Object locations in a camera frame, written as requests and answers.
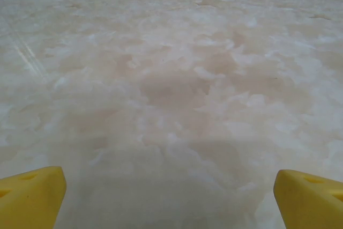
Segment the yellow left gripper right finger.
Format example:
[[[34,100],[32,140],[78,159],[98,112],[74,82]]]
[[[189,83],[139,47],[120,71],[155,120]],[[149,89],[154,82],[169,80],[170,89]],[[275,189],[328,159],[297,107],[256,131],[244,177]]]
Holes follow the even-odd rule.
[[[273,193],[286,228],[342,229],[342,182],[283,169]]]

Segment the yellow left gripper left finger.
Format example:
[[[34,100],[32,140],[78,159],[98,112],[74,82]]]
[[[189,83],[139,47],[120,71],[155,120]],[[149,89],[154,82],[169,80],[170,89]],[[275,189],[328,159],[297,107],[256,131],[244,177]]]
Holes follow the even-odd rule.
[[[1,228],[53,228],[66,192],[60,166],[1,179]]]

